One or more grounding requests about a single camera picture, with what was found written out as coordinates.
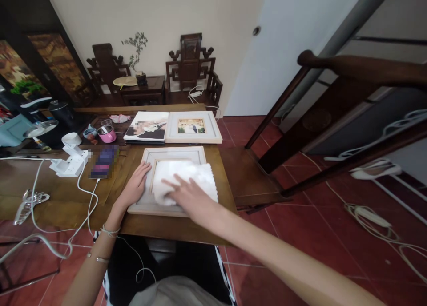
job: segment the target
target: pink cup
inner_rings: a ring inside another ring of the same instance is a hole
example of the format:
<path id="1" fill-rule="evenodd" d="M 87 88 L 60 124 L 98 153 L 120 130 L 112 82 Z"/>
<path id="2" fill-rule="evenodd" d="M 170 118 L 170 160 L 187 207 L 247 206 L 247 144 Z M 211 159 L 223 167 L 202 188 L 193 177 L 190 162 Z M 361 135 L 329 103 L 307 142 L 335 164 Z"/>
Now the pink cup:
<path id="1" fill-rule="evenodd" d="M 97 132 L 99 137 L 106 144 L 109 144 L 116 140 L 116 132 L 114 131 L 114 128 L 109 125 L 98 128 Z"/>

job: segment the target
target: hand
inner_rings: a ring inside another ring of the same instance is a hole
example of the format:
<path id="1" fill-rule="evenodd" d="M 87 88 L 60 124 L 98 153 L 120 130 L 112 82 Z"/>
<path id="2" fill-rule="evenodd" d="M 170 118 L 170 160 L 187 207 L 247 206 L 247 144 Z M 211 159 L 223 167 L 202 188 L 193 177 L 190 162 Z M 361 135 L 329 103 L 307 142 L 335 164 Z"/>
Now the hand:
<path id="1" fill-rule="evenodd" d="M 129 206 L 136 203 L 142 196 L 147 179 L 147 172 L 151 169 L 150 163 L 141 162 L 135 169 L 132 177 L 129 179 L 125 189 L 121 192 L 116 204 L 126 210 Z"/>
<path id="2" fill-rule="evenodd" d="M 180 185 L 172 184 L 165 179 L 161 180 L 164 184 L 175 189 L 175 191 L 170 192 L 167 196 L 176 201 L 186 211 L 193 222 L 209 228 L 225 208 L 214 202 L 192 178 L 190 178 L 188 183 L 177 174 L 174 177 Z"/>

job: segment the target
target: small plant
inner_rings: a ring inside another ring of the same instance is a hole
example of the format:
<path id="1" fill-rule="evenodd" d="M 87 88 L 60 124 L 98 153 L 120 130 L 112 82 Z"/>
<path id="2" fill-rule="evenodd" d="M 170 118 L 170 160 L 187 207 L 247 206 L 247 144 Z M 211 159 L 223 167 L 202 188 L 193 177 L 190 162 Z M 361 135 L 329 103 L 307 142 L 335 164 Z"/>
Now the small plant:
<path id="1" fill-rule="evenodd" d="M 23 95 L 25 93 L 36 93 L 43 90 L 43 86 L 31 81 L 31 80 L 21 80 L 16 83 L 16 86 L 11 89 L 11 93 L 15 95 Z"/>
<path id="2" fill-rule="evenodd" d="M 131 37 L 129 37 L 129 39 L 126 39 L 125 41 L 121 42 L 121 44 L 129 44 L 129 45 L 137 48 L 136 56 L 134 56 L 132 54 L 129 58 L 129 66 L 135 72 L 137 72 L 135 70 L 135 66 L 137 63 L 139 63 L 139 56 L 141 55 L 142 48 L 143 48 L 142 45 L 144 45 L 144 47 L 147 47 L 147 42 L 148 42 L 148 40 L 145 37 L 143 32 L 137 32 L 135 34 L 135 38 L 132 39 Z"/>

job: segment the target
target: pink object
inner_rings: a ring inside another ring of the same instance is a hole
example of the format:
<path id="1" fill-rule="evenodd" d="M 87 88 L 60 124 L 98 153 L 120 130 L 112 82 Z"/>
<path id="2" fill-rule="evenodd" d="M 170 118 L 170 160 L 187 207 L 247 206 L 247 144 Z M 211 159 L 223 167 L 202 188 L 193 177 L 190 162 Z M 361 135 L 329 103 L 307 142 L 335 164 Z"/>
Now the pink object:
<path id="1" fill-rule="evenodd" d="M 123 114 L 120 114 L 120 115 L 111 115 L 110 119 L 115 124 L 121 124 L 121 123 L 127 122 L 130 119 L 130 116 L 123 115 Z"/>
<path id="2" fill-rule="evenodd" d="M 97 132 L 99 137 L 106 144 L 112 143 L 117 138 L 116 132 L 111 126 L 102 126 L 101 128 L 98 128 Z"/>

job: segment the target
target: olive branch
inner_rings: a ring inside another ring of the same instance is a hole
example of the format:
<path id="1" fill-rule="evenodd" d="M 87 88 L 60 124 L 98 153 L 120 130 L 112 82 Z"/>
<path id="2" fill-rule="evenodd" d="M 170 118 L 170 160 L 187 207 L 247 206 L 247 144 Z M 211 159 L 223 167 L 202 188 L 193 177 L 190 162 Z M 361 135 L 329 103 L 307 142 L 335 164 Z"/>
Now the olive branch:
<path id="1" fill-rule="evenodd" d="M 129 66 L 135 71 L 135 66 L 137 63 L 139 63 L 139 56 L 141 55 L 142 52 L 142 45 L 144 45 L 144 47 L 147 47 L 147 38 L 145 37 L 143 32 L 137 32 L 135 34 L 135 38 L 131 38 L 129 37 L 129 39 L 126 39 L 125 41 L 122 41 L 121 44 L 129 44 L 133 47 L 136 47 L 137 51 L 136 51 L 136 56 L 134 56 L 133 54 L 130 56 L 129 58 Z"/>

